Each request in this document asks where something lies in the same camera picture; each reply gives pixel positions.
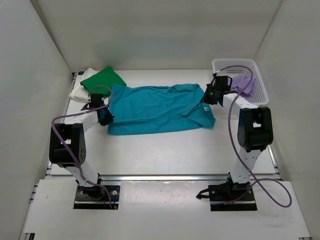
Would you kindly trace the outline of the teal t-shirt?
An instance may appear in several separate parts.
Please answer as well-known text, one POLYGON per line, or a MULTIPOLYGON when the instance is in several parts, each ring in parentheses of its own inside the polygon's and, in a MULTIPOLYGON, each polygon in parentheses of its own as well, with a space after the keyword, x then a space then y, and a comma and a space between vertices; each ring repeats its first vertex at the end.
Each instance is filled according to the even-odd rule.
POLYGON ((202 103, 204 91, 197 83, 173 86, 128 87, 113 85, 109 111, 112 136, 158 134, 211 129, 216 122, 211 107, 202 103))

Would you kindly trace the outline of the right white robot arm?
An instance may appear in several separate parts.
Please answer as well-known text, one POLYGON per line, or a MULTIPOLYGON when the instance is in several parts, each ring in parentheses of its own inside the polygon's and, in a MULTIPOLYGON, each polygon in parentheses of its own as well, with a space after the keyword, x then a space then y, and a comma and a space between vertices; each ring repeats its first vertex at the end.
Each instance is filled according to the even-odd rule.
POLYGON ((238 117, 236 138, 240 146, 235 150, 237 162, 228 174, 226 183, 221 187, 229 200, 236 200, 249 189, 251 172, 258 157, 274 139, 271 110, 250 103, 234 90, 233 79, 227 75, 213 74, 211 83, 206 85, 202 103, 221 105, 228 109, 228 118, 232 114, 238 117))

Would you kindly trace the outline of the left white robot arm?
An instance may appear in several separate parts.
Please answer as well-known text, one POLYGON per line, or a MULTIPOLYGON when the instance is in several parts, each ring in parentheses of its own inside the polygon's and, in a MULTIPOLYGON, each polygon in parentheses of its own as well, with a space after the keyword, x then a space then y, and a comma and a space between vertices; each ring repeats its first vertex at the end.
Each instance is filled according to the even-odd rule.
POLYGON ((105 127, 114 122, 109 103, 111 100, 105 103, 103 94, 92 93, 80 112, 57 116, 51 121, 50 162, 70 172, 80 190, 94 200, 111 198, 111 194, 101 184, 100 174, 86 160, 85 133, 97 124, 105 127))

